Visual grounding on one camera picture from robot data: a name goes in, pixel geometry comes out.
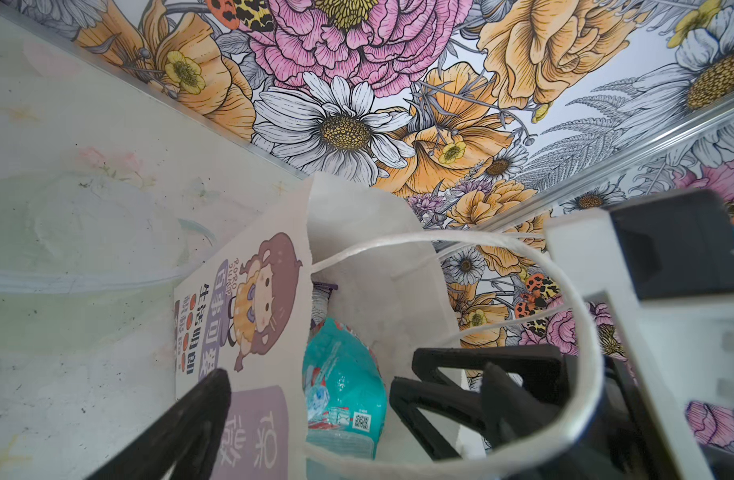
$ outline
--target cartoon character illustration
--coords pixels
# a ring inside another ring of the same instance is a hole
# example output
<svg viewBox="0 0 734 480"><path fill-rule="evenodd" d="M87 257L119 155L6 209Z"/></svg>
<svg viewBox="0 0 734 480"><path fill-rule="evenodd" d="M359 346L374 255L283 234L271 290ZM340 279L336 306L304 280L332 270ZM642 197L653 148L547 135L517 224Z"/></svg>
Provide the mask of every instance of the cartoon character illustration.
<svg viewBox="0 0 734 480"><path fill-rule="evenodd" d="M236 285L228 305L231 322L221 335L221 344L238 345L234 370L242 370L242 360L250 353L265 355L281 336L295 304L301 266L292 240L284 233L265 240L258 253L242 264L238 274L247 277Z"/></svg>

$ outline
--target cartoon girl's brown hair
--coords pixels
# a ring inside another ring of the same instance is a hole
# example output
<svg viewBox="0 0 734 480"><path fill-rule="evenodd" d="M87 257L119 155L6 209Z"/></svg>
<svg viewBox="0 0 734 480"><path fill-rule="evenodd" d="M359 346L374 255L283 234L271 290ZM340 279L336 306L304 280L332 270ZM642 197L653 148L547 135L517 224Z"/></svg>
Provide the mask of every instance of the cartoon girl's brown hair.
<svg viewBox="0 0 734 480"><path fill-rule="evenodd" d="M289 236L284 233L278 233L270 240L265 240L260 244L258 254L242 265L238 271L239 274L246 274L255 261L260 262L261 268L270 265L273 274L271 323L266 330L255 334L250 349L250 352L265 355L284 331L292 314L292 306L295 305L295 291L298 289L299 271L303 263L295 256L295 246Z"/></svg>

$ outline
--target purple label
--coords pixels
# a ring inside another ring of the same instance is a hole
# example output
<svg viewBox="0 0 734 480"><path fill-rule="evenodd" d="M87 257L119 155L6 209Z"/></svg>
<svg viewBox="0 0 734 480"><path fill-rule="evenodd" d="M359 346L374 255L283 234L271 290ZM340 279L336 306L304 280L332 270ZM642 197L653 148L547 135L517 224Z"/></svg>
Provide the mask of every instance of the purple label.
<svg viewBox="0 0 734 480"><path fill-rule="evenodd" d="M228 261L224 260L215 274L215 286L212 288L212 298L209 301L209 312L207 322L204 326L204 343L202 345L202 357L199 360L199 381L218 365L218 353L221 341L221 332L228 325L226 301L226 278L228 276Z"/></svg>
<svg viewBox="0 0 734 480"><path fill-rule="evenodd" d="M279 386L231 394L212 480L285 480L289 417Z"/></svg>

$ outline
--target bag handle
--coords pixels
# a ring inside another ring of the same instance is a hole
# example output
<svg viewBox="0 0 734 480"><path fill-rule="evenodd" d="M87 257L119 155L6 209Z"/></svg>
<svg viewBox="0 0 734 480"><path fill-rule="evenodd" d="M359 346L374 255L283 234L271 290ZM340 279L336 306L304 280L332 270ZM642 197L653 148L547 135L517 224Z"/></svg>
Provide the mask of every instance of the bag handle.
<svg viewBox="0 0 734 480"><path fill-rule="evenodd" d="M561 289L565 299L561 310L572 309L575 320L575 334L578 344L578 377L572 395L556 420L534 434L519 438L505 446L495 449L485 458L471 460L444 460L429 464L400 464L392 462L376 462L360 458L347 458L333 454L321 447L305 443L304 453L309 458L320 462L339 475L353 480L375 480L377 478L400 478L403 480L446 480L449 478L478 478L488 475L492 478L506 477L528 468L538 466L558 456L571 447L583 434L593 417L596 404L602 393L603 356L599 338L596 334L596 323L585 307L583 298L564 271L552 259L515 238L532 237L530 234L493 234L472 230L430 230L381 236L361 244L353 245L339 254L335 254L312 266L312 273L333 266L352 255L371 250L379 246L400 245L414 242L431 242L447 240L463 244L500 246L513 250L521 256L541 265L545 272ZM535 315L518 319L524 323L548 316L556 309L543 310ZM488 330L492 325L476 327L456 333L444 342L468 336L479 330Z"/></svg>

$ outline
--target paper bag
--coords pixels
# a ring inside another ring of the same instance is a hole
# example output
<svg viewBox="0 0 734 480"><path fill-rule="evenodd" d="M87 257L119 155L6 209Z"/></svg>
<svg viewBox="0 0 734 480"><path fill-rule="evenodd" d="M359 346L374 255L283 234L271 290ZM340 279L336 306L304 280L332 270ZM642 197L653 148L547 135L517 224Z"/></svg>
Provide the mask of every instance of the paper bag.
<svg viewBox="0 0 734 480"><path fill-rule="evenodd" d="M311 266L366 240L421 230L409 206L383 191L328 174L300 185L175 288L176 397L218 367L233 390L212 478L305 477ZM340 286L329 316L372 349L386 385L415 378L417 346L458 330L430 243L363 252L314 280ZM457 424L433 422L457 437ZM376 459L430 461L390 409Z"/></svg>

